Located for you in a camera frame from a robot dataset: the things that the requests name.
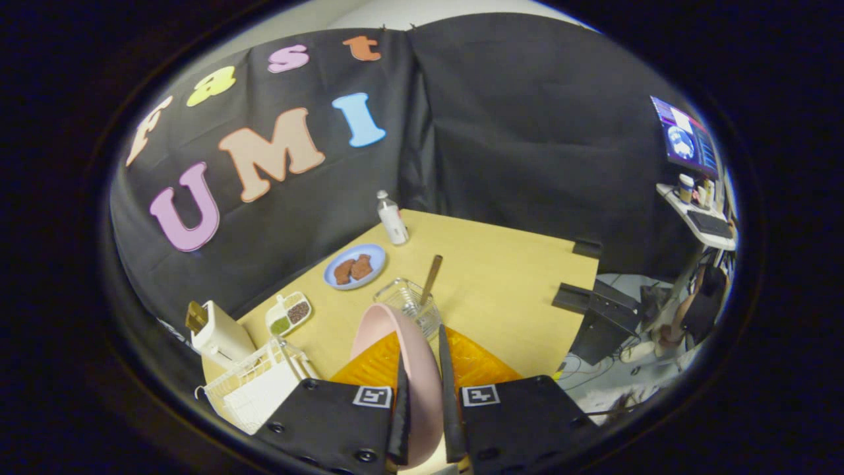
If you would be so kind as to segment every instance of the monitor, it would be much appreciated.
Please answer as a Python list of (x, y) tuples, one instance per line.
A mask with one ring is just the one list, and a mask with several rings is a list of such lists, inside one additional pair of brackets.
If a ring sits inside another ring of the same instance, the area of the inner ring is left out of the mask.
[(663, 128), (668, 161), (718, 179), (712, 138), (699, 122), (667, 102), (651, 96)]

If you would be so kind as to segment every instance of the black backdrop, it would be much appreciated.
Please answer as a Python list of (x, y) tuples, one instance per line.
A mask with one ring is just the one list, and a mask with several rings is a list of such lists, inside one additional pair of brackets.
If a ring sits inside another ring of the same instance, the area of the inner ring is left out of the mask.
[[(378, 41), (377, 61), (342, 44)], [(267, 57), (307, 46), (309, 63), (271, 74)], [(235, 66), (235, 84), (187, 107), (207, 74)], [(387, 136), (349, 146), (349, 126), (331, 100), (355, 92)], [(477, 14), (409, 33), (326, 30), (255, 46), (208, 65), (151, 97), (168, 95), (148, 143), (111, 188), (115, 239), (144, 305), (187, 336), (187, 302), (213, 299), (239, 317), (258, 296), (377, 223), (374, 193), (403, 207), (604, 246), (600, 271), (676, 275), (695, 238), (657, 195), (666, 169), (650, 96), (689, 112), (680, 92), (603, 35), (525, 14)], [(326, 160), (272, 186), (251, 203), (225, 135), (249, 127), (269, 139), (275, 118), (296, 107)], [(179, 176), (199, 161), (221, 216), (200, 249), (175, 249), (149, 214), (164, 188), (176, 190), (187, 227), (200, 221)]]

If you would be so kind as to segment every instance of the blue plate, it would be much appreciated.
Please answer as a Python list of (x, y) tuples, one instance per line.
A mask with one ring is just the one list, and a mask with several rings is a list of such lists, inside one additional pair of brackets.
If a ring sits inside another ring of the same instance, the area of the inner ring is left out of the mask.
[[(368, 254), (370, 255), (370, 266), (372, 266), (372, 272), (363, 279), (356, 281), (351, 276), (349, 279), (351, 280), (348, 284), (345, 285), (338, 285), (337, 279), (334, 278), (334, 270), (337, 269), (339, 265), (341, 265), (344, 261), (349, 259), (357, 260), (361, 254)], [(327, 283), (329, 286), (334, 287), (339, 290), (351, 290), (353, 288), (358, 288), (365, 286), (366, 284), (375, 280), (378, 277), (378, 274), (381, 274), (381, 271), (384, 270), (384, 264), (387, 262), (387, 253), (384, 252), (384, 248), (379, 246), (378, 244), (361, 244), (360, 246), (354, 246), (351, 249), (347, 249), (343, 251), (339, 256), (334, 258), (328, 267), (325, 268), (325, 273), (322, 274), (322, 279)]]

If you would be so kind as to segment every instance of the keyboard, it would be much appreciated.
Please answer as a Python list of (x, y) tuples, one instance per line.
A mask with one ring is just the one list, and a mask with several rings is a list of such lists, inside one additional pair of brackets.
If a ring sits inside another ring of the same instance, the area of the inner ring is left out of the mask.
[(732, 239), (733, 230), (726, 221), (715, 216), (706, 215), (697, 211), (689, 210), (688, 213), (691, 222), (695, 223), (698, 231), (704, 234), (713, 234), (722, 238)]

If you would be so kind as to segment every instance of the water bottle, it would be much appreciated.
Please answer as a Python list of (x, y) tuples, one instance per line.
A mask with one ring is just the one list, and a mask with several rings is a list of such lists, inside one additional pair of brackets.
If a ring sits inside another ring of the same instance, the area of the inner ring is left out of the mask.
[(379, 190), (376, 197), (378, 198), (378, 217), (381, 218), (384, 229), (387, 230), (390, 242), (396, 246), (406, 243), (409, 239), (408, 228), (398, 213), (398, 205), (387, 197), (387, 192), (384, 190)]

